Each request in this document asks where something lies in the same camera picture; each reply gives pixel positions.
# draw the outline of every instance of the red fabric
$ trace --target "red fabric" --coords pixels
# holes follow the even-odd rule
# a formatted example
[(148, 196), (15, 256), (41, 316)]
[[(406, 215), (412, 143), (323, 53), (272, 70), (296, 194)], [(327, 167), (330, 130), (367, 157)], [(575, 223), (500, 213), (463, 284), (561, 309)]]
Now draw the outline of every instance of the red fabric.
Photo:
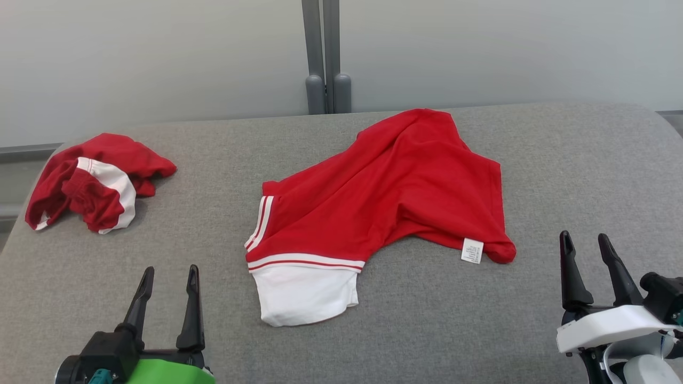
[(124, 212), (118, 191), (100, 184), (87, 170), (76, 168), (61, 191), (69, 200), (69, 209), (81, 215), (93, 232), (113, 228)]
[[(55, 154), (48, 161), (31, 194), (26, 211), (25, 220), (31, 228), (36, 229), (44, 212), (49, 217), (47, 224), (51, 225), (69, 207), (84, 214), (89, 209), (95, 209), (89, 205), (97, 201), (100, 196), (106, 195), (108, 199), (112, 198), (110, 191), (93, 189), (92, 183), (97, 180), (87, 172), (84, 172), (84, 176), (79, 176), (76, 172), (79, 157), (97, 160), (119, 168), (128, 174), (137, 195), (141, 197), (154, 195), (154, 185), (150, 182), (152, 175), (160, 174), (166, 177), (176, 171), (176, 166), (171, 161), (157, 155), (142, 143), (133, 141), (127, 136), (103, 133), (85, 143)], [(84, 190), (67, 187), (69, 184), (73, 187), (77, 180), (83, 181), (82, 179), (86, 176), (92, 180), (79, 184)], [(92, 193), (88, 198), (85, 197), (87, 191)], [(86, 205), (79, 207), (78, 202)]]
[(500, 165), (471, 152), (444, 112), (387, 118), (346, 151), (265, 182), (263, 194), (274, 196), (270, 217), (247, 262), (281, 253), (367, 261), (408, 235), (456, 249), (472, 238), (499, 263), (516, 255), (505, 234)]

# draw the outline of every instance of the white panel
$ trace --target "white panel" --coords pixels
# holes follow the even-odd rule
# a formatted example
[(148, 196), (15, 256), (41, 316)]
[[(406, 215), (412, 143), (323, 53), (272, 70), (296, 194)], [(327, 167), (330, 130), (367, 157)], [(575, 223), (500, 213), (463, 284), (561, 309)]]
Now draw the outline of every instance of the white panel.
[(680, 0), (341, 0), (354, 111), (541, 100), (683, 109)]
[(299, 0), (2, 0), (0, 147), (307, 113)]

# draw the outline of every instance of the gray table surface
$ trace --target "gray table surface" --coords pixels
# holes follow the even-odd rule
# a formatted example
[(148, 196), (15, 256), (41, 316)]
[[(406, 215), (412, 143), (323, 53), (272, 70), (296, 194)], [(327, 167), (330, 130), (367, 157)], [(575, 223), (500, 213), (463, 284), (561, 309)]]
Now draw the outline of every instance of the gray table surface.
[[(460, 260), (406, 238), (358, 279), (360, 304), (323, 323), (259, 319), (242, 247), (260, 186), (347, 148), (393, 113), (159, 124), (122, 130), (178, 172), (136, 203), (125, 230), (91, 233), (75, 215), (43, 232), (17, 223), (0, 256), (0, 383), (50, 383), (67, 355), (124, 317), (156, 267), (143, 338), (171, 347), (191, 263), (199, 265), (206, 357), (219, 383), (583, 383), (557, 352), (558, 235), (572, 233), (586, 286), (613, 300), (597, 236), (631, 273), (683, 270), (683, 139), (633, 105), (553, 103), (449, 109), (472, 151), (502, 165), (517, 259)], [(678, 372), (681, 365), (674, 364)]]

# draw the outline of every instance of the white stripe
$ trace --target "white stripe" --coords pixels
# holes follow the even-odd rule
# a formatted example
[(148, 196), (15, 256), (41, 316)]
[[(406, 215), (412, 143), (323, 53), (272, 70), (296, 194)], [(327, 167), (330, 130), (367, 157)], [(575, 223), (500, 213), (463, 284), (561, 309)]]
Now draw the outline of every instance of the white stripe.
[(126, 172), (112, 164), (102, 163), (87, 157), (79, 157), (79, 163), (76, 167), (90, 173), (106, 188), (113, 189), (119, 193), (119, 204), (123, 207), (124, 212), (119, 215), (115, 226), (99, 230), (99, 234), (106, 234), (111, 230), (128, 227), (128, 224), (135, 217), (136, 193), (135, 187), (130, 182)]
[(249, 243), (251, 243), (256, 237), (256, 234), (258, 233), (258, 229), (261, 227), (261, 214), (263, 213), (263, 203), (266, 201), (266, 196), (261, 197), (261, 202), (258, 204), (258, 219), (256, 220), (256, 228), (254, 229), (254, 233), (251, 234), (249, 237), (249, 240), (245, 243), (245, 248), (249, 246)]
[(264, 214), (263, 214), (263, 223), (261, 223), (261, 227), (258, 229), (258, 235), (256, 235), (254, 242), (249, 246), (249, 248), (247, 248), (247, 252), (256, 248), (256, 246), (259, 245), (259, 243), (261, 243), (261, 240), (263, 240), (263, 235), (266, 234), (266, 226), (268, 225), (268, 218), (270, 218), (270, 207), (272, 205), (273, 205), (273, 196), (266, 197), (266, 209), (264, 210)]
[(256, 268), (256, 267), (262, 266), (263, 264), (266, 264), (269, 262), (282, 261), (282, 260), (292, 260), (292, 261), (300, 260), (302, 262), (309, 261), (309, 262), (321, 262), (323, 264), (341, 264), (341, 265), (348, 265), (348, 266), (359, 266), (361, 268), (363, 268), (363, 266), (365, 266), (364, 261), (326, 258), (325, 256), (311, 255), (310, 253), (279, 253), (277, 255), (267, 256), (265, 258), (262, 258), (261, 260), (249, 262), (249, 263), (247, 263), (247, 266), (251, 269), (251, 268)]
[(311, 264), (309, 262), (275, 262), (272, 264), (268, 264), (266, 266), (261, 266), (260, 268), (251, 269), (249, 271), (249, 273), (258, 274), (261, 271), (265, 271), (266, 269), (269, 269), (269, 268), (275, 268), (277, 266), (299, 266), (302, 268), (328, 269), (330, 271), (344, 269), (346, 271), (354, 271), (355, 273), (361, 272), (361, 270), (358, 268), (355, 268), (353, 266), (346, 266), (346, 265), (334, 265), (334, 266), (332, 266), (332, 265)]
[(40, 231), (41, 229), (47, 227), (47, 221), (50, 219), (50, 217), (47, 215), (46, 211), (43, 211), (43, 214), (40, 215), (40, 222), (36, 224), (36, 230)]

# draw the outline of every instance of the white care label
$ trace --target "white care label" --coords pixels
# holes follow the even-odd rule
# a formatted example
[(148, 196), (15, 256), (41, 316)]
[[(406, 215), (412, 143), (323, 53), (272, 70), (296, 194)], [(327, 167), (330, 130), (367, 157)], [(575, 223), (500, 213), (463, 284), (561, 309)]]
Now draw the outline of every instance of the white care label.
[(465, 238), (462, 242), (462, 260), (479, 264), (482, 261), (482, 252), (484, 251), (484, 244), (481, 241)]

